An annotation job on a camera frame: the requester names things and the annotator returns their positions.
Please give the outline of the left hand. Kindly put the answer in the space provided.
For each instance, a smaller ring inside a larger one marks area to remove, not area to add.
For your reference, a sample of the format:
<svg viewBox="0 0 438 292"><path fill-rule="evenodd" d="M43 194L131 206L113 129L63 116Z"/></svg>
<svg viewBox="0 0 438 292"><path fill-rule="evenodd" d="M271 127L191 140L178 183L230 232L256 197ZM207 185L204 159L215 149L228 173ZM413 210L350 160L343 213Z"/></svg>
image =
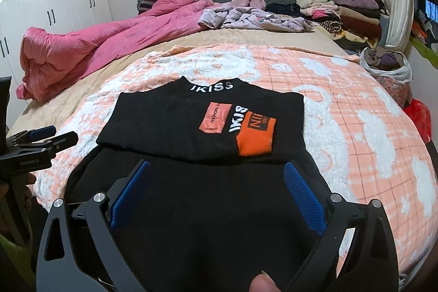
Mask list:
<svg viewBox="0 0 438 292"><path fill-rule="evenodd" d="M36 177L28 173L1 183L1 234L18 246L25 246L30 240L28 218L32 211L32 193L29 185L35 182Z"/></svg>

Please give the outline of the right hand thumb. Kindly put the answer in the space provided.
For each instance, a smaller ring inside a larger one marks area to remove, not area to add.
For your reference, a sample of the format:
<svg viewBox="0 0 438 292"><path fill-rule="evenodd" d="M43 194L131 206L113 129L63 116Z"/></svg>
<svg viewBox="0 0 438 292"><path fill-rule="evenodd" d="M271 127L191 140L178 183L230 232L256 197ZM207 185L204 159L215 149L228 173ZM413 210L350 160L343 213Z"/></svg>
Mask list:
<svg viewBox="0 0 438 292"><path fill-rule="evenodd" d="M250 283L249 292L281 292L272 278L262 270Z"/></svg>

